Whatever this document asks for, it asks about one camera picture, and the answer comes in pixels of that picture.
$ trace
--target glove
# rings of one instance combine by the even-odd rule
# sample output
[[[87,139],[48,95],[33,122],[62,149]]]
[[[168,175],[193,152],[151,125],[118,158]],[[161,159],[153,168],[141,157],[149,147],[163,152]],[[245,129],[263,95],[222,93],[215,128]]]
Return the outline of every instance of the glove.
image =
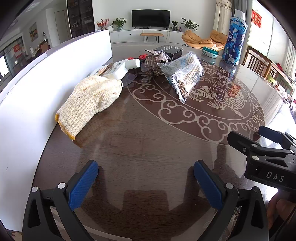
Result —
[[[61,130],[75,140],[76,135],[98,112],[109,107],[120,95],[122,82],[91,75],[74,88],[67,101],[57,111],[55,120]]]

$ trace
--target television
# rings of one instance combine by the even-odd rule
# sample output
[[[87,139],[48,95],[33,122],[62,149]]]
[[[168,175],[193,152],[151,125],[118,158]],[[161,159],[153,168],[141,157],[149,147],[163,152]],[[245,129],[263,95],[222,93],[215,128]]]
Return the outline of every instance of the television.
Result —
[[[139,9],[131,11],[133,27],[170,27],[170,11]]]

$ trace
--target clear plastic package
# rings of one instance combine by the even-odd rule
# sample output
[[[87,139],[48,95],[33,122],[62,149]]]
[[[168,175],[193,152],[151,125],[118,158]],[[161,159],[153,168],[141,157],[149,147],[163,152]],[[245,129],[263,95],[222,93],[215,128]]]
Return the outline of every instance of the clear plastic package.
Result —
[[[174,61],[158,65],[182,103],[185,103],[193,87],[204,75],[200,60],[193,51]]]

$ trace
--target blue gripper pad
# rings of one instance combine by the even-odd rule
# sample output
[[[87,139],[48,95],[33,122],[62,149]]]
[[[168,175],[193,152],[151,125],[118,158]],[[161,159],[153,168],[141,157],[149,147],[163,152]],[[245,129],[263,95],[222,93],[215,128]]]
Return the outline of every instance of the blue gripper pad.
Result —
[[[72,211],[75,208],[81,206],[87,192],[98,175],[98,171],[99,167],[97,162],[92,161],[89,167],[80,176],[79,180],[76,182],[76,185],[70,191],[68,204]]]
[[[223,207],[222,194],[213,179],[199,161],[195,162],[193,171],[210,205],[220,211]]]
[[[266,137],[267,139],[270,139],[275,143],[280,143],[282,141],[281,133],[266,126],[260,126],[258,129],[258,133],[259,135]]]

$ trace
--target beige curtain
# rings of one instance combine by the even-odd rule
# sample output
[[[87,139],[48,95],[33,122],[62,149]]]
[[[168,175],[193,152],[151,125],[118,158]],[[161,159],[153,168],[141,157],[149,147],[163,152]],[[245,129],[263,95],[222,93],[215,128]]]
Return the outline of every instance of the beige curtain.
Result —
[[[230,18],[232,14],[232,3],[229,0],[216,0],[216,13],[213,29],[228,35]]]
[[[296,50],[290,39],[285,56],[286,58],[283,64],[283,69],[292,79],[294,79],[294,73],[296,70]]]

